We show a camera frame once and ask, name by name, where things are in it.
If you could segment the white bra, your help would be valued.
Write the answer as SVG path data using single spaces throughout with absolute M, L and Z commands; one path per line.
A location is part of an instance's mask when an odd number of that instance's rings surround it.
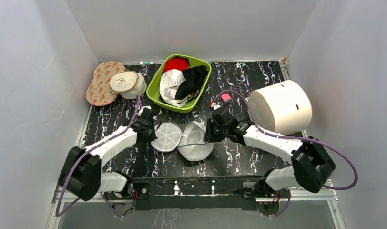
M 193 94 L 189 94 L 183 99 L 176 99 L 177 91 L 180 85 L 185 82 L 185 77 L 182 71 L 171 69 L 161 75 L 159 92 L 162 100 L 172 106 L 183 107 L 186 103 L 193 99 Z

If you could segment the large white cylinder bag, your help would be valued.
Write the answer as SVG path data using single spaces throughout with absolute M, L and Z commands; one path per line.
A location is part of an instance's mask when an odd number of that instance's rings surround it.
M 291 80 L 252 91 L 248 107 L 251 121 L 283 135 L 306 129 L 312 119 L 312 106 L 307 94 Z

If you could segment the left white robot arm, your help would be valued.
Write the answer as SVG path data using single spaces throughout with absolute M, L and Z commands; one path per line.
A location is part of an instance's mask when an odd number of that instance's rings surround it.
M 143 107 L 129 124 L 121 125 L 95 144 L 71 148 L 58 184 L 84 201 L 104 192 L 116 192 L 121 198 L 131 197 L 132 178 L 120 171 L 103 172 L 102 167 L 126 148 L 154 141 L 157 117 L 158 111 Z

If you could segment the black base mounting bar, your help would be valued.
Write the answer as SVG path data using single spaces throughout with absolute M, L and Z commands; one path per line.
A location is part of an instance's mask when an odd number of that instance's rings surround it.
M 274 214 L 282 210 L 289 189 L 267 190 L 260 181 L 259 176 L 134 178 L 125 191 L 104 196 L 115 203 L 135 203 L 137 211 L 240 208 Z

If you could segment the green plastic tray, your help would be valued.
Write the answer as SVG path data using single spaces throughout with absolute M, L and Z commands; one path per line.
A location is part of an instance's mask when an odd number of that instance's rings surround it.
M 188 113 L 207 88 L 211 69 L 210 63 L 198 58 L 170 55 L 154 74 L 146 95 L 160 107 Z

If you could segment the red bra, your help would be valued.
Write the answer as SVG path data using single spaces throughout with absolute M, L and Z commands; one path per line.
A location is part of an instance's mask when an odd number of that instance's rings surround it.
M 165 62 L 163 73 L 169 70 L 179 70 L 183 71 L 190 66 L 189 60 L 180 56 L 175 56 Z

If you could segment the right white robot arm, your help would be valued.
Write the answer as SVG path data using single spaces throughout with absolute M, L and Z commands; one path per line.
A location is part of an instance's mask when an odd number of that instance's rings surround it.
M 302 187 L 318 193 L 336 168 L 324 147 L 316 139 L 291 139 L 264 129 L 251 121 L 238 121 L 227 108 L 219 107 L 207 120 L 204 140 L 234 143 L 269 152 L 287 161 L 290 166 L 268 170 L 257 182 L 238 190 L 245 198 L 273 197 L 278 191 Z

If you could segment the small pink eraser block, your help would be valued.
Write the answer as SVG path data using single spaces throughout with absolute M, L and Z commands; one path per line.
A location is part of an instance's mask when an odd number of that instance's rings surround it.
M 228 93 L 224 93 L 221 95 L 221 100 L 224 104 L 228 104 L 232 101 L 232 97 Z

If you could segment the cream round laundry bag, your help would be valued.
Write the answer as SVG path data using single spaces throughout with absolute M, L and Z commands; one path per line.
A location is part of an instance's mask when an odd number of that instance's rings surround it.
M 147 89 L 147 84 L 140 73 L 125 71 L 111 78 L 110 87 L 121 97 L 133 100 L 144 94 Z

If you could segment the black bra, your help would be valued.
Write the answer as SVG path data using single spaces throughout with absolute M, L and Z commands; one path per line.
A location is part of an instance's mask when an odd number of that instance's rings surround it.
M 182 100 L 185 99 L 190 94 L 197 91 L 206 79 L 209 71 L 205 65 L 200 65 L 196 67 L 191 67 L 182 71 L 182 75 L 185 78 L 180 86 L 178 87 L 175 99 Z

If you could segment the white mesh laundry bag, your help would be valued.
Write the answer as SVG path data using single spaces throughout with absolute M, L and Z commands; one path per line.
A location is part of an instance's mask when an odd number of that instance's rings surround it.
M 188 161 L 201 161 L 206 159 L 214 148 L 213 143 L 204 141 L 205 132 L 205 125 L 196 121 L 187 123 L 184 130 L 176 124 L 163 123 L 155 127 L 156 139 L 151 145 L 159 152 L 178 150 Z

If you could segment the floral beige laundry bag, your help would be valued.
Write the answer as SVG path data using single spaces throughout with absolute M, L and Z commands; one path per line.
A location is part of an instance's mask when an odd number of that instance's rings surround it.
M 125 67 L 120 62 L 109 61 L 100 63 L 94 70 L 93 80 L 88 87 L 85 97 L 93 106 L 105 106 L 117 98 L 110 86 L 113 76 L 125 72 Z

